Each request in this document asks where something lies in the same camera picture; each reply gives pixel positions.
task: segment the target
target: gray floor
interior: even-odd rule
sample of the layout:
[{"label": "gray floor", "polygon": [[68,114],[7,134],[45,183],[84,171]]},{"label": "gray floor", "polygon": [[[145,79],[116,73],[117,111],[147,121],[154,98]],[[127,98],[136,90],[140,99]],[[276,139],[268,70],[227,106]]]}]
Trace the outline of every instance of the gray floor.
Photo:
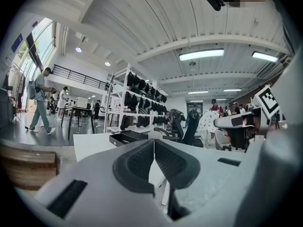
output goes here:
[{"label": "gray floor", "polygon": [[[73,146],[73,134],[79,131],[78,127],[71,127],[70,140],[68,140],[68,124],[66,116],[63,120],[63,125],[61,128],[61,120],[57,120],[57,117],[47,116],[50,126],[56,128],[56,131],[47,135],[46,130],[39,126],[43,125],[41,118],[36,126],[38,133],[27,131],[24,127],[29,126],[32,122],[34,114],[33,113],[22,113],[21,122],[18,119],[13,120],[8,126],[0,129],[0,138],[5,140],[12,140],[14,142],[29,144],[29,145],[39,145],[39,146]],[[77,123],[77,119],[73,118],[72,124]],[[102,126],[97,129],[97,133],[103,133],[104,120],[98,120],[94,122],[94,129],[96,126]],[[92,128],[90,120],[87,120],[86,125],[80,128],[80,134],[92,134]]]}]

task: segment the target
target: wooden platform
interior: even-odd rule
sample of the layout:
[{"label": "wooden platform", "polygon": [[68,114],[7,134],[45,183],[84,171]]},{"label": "wooden platform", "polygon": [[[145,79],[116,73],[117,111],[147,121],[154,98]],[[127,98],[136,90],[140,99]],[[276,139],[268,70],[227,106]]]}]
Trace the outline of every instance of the wooden platform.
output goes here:
[{"label": "wooden platform", "polygon": [[0,157],[9,178],[21,189],[37,191],[58,174],[55,152],[0,146]]}]

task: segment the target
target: ceiling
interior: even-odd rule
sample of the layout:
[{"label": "ceiling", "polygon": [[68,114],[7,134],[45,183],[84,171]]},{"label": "ceiling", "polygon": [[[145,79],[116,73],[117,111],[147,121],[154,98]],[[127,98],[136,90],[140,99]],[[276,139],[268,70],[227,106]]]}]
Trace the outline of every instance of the ceiling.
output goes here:
[{"label": "ceiling", "polygon": [[[271,0],[241,8],[226,5],[219,12],[206,0],[31,0],[24,9],[70,28],[66,52],[109,72],[130,63],[141,77],[156,79],[169,96],[238,97],[241,93],[223,89],[247,92],[283,69],[252,58],[254,51],[279,58],[289,54]],[[75,31],[89,38],[82,53],[75,51],[80,43]],[[212,48],[223,48],[224,56],[193,60],[193,72],[191,61],[179,60],[181,53]],[[265,66],[269,74],[258,75]],[[209,93],[188,95],[202,89]]]}]

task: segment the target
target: white wall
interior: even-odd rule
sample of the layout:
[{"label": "white wall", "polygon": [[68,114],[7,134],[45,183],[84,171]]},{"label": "white wall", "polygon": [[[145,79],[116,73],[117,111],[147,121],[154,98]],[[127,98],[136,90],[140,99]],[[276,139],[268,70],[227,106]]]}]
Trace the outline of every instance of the white wall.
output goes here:
[{"label": "white wall", "polygon": [[107,80],[107,71],[69,54],[62,56],[57,53],[52,63],[103,82]]}]

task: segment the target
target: black metal railing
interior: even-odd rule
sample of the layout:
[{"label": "black metal railing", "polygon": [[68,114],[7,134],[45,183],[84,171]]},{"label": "black metal railing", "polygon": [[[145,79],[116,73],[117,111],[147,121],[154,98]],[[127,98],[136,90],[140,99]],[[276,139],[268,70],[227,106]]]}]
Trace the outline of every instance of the black metal railing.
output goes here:
[{"label": "black metal railing", "polygon": [[64,67],[58,66],[54,64],[55,67],[53,68],[53,74],[59,77],[63,77],[69,80],[77,81],[79,83],[89,85],[91,87],[100,88],[102,90],[108,91],[109,89],[109,83],[103,82],[91,77],[88,77],[86,75],[83,75],[81,73],[75,72],[73,70],[66,69]]}]

